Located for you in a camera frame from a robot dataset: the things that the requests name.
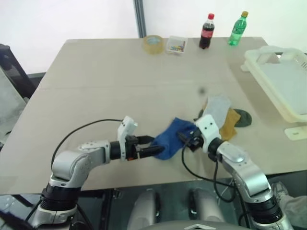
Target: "dark green object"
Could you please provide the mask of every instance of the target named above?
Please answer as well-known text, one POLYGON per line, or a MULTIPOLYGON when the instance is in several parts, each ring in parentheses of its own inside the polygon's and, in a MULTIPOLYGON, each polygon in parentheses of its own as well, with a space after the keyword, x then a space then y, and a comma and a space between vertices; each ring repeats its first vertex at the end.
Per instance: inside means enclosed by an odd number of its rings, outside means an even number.
POLYGON ((238 120, 238 122, 235 124, 235 127, 246 127, 246 126, 250 126, 252 118, 251 115, 242 110, 242 109, 234 109, 238 114, 241 115, 240 120, 238 120))

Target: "table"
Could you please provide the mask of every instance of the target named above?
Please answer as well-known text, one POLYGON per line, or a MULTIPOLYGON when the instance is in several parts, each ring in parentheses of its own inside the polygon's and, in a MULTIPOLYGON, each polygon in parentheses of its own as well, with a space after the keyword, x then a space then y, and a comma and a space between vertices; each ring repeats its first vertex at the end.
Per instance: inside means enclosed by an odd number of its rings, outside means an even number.
MULTIPOLYGON (((223 93, 233 108, 253 117, 237 128, 232 143, 245 148, 266 174, 307 168, 307 141, 290 141, 283 133, 295 127, 283 120, 250 73, 242 72, 244 52, 266 45, 244 37, 239 46, 213 38, 209 49, 189 38, 181 55, 149 55, 141 39, 68 40, 27 104, 0 153, 0 194, 40 193, 50 177, 50 159, 71 130, 94 120, 131 116, 135 135, 156 136, 174 117, 195 118, 206 96, 223 93), (199 89, 206 94, 200 95, 199 89)), ((61 150, 88 140, 116 139, 118 123, 103 122, 70 137, 61 150)), ((201 151, 187 152, 187 165, 213 177, 214 164, 201 151)), ((218 177, 229 177, 219 168, 218 177)), ((83 190, 195 180, 177 153, 168 161, 147 158, 112 161, 93 169, 83 190)))

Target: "black cable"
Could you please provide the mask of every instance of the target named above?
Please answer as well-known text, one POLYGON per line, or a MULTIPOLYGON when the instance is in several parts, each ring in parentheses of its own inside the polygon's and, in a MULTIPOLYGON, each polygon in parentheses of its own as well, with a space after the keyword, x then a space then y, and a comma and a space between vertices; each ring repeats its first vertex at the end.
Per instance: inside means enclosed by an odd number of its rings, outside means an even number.
POLYGON ((37 204, 33 207, 33 209, 31 210, 31 212, 28 214, 28 216, 24 219, 26 222, 29 222, 29 219, 31 218, 31 216, 33 215, 33 213, 35 212, 35 210, 37 209, 37 207, 40 205, 40 203, 42 203, 42 200, 39 200, 37 202, 37 204))
POLYGON ((216 195, 217 195, 221 200, 223 200, 224 202, 226 202, 226 203, 231 203, 231 202, 233 202, 233 201, 235 200, 235 198, 236 198, 236 188, 235 188, 235 187, 233 188, 233 191, 232 191, 232 194, 231 194, 231 198, 230 198, 230 199, 226 199, 226 198, 224 198, 224 197, 222 197, 222 196, 220 195, 219 191, 217 190, 217 186, 216 186, 216 185, 217 185, 216 176, 217 176, 218 165, 219 165, 219 161, 216 161, 216 162, 215 162, 214 175, 213 175, 213 180, 214 180, 214 182, 213 182, 213 187, 214 187, 215 193, 216 193, 216 195))
POLYGON ((248 211, 247 211, 246 208, 245 208, 244 201, 243 201, 243 198, 242 198, 241 194, 238 193, 238 196, 239 196, 239 199, 240 199, 240 204, 241 204, 243 213, 245 214, 245 215, 243 215, 243 216, 244 216, 244 218, 245 218, 246 227, 250 229, 250 225, 249 225, 249 221, 248 221, 248 216, 247 216, 248 211))
POLYGON ((81 216, 85 220, 85 223, 87 224, 87 226, 90 228, 90 230, 94 230, 94 227, 92 223, 90 222, 90 220, 88 219, 88 217, 86 216, 85 212, 82 210, 82 208, 79 206, 78 203, 76 205, 77 205, 78 211, 80 212, 81 216))
MULTIPOLYGON (((183 166, 186 168, 186 170, 191 173, 193 176, 196 176, 197 178, 200 178, 200 179, 203 179, 205 181, 209 181, 209 182, 213 182, 214 183, 214 180, 211 180, 211 179, 208 179, 208 178, 205 178, 205 177, 202 177, 202 176, 199 176, 197 174, 195 174, 194 172, 192 172, 188 166, 186 165, 185 161, 184 161, 184 150, 186 149, 187 147, 187 144, 189 143, 190 140, 188 140, 185 145, 183 146, 182 148, 182 151, 181 151, 181 161, 182 161, 182 164, 183 166)), ((224 185, 224 186, 227 186, 227 187, 230 187, 230 188, 234 188, 234 186, 232 185, 228 185, 228 184, 225 184, 223 182, 219 182, 219 181, 215 181, 216 184, 220 184, 220 185, 224 185)))
POLYGON ((239 226, 242 226, 242 218, 243 218, 243 217, 246 217, 246 218, 247 218, 247 215, 248 215, 248 212, 243 212, 243 213, 239 216, 239 219, 238 219, 238 224, 239 224, 239 226))
POLYGON ((71 135, 73 134, 74 132, 78 131, 79 129, 82 129, 84 127, 87 127, 89 125, 92 125, 92 124, 95 124, 95 123, 98 123, 98 122, 102 122, 102 121, 118 121, 118 122, 121 122, 122 120, 119 120, 119 119, 102 119, 102 120, 97 120, 97 121, 93 121, 91 123, 88 123, 88 124, 85 124, 83 126, 80 126, 79 128, 76 128, 74 129, 72 132, 70 132, 69 134, 66 135, 66 137, 64 137, 64 139, 58 144, 58 146, 56 147, 56 150, 54 150, 54 153, 52 155, 52 158, 51 158, 51 168, 52 168, 52 164, 54 162, 54 159, 56 157, 56 154, 59 150, 59 148, 61 147, 61 145, 64 143, 64 141, 71 135))

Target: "small plastic container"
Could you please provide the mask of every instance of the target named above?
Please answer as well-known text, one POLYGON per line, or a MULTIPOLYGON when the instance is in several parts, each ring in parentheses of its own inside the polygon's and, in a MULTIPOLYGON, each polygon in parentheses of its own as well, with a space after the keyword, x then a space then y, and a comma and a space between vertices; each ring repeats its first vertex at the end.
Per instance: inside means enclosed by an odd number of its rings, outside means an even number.
POLYGON ((170 36, 166 44, 166 51, 167 53, 183 54, 187 44, 188 39, 186 37, 170 36))

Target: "white tray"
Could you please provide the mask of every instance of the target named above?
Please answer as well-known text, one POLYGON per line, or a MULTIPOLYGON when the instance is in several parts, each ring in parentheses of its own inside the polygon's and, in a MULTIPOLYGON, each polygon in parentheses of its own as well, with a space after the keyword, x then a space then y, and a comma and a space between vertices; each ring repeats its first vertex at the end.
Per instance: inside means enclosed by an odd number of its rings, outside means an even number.
POLYGON ((283 118, 307 122, 307 56, 294 48, 264 46, 246 51, 245 58, 241 69, 252 73, 283 118))

